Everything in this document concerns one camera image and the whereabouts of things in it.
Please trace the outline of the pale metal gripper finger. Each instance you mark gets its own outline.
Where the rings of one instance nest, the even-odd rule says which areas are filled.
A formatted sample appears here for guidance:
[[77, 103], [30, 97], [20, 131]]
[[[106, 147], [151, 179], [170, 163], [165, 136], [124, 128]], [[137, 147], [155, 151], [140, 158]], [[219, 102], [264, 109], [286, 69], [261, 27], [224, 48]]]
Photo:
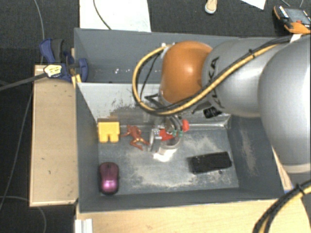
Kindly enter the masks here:
[[155, 152], [158, 152], [160, 149], [162, 136], [160, 135], [160, 129], [155, 130]]
[[150, 137], [149, 137], [149, 151], [152, 152], [153, 151], [153, 145], [154, 145], [154, 141], [155, 141], [155, 129], [151, 129], [150, 131]]

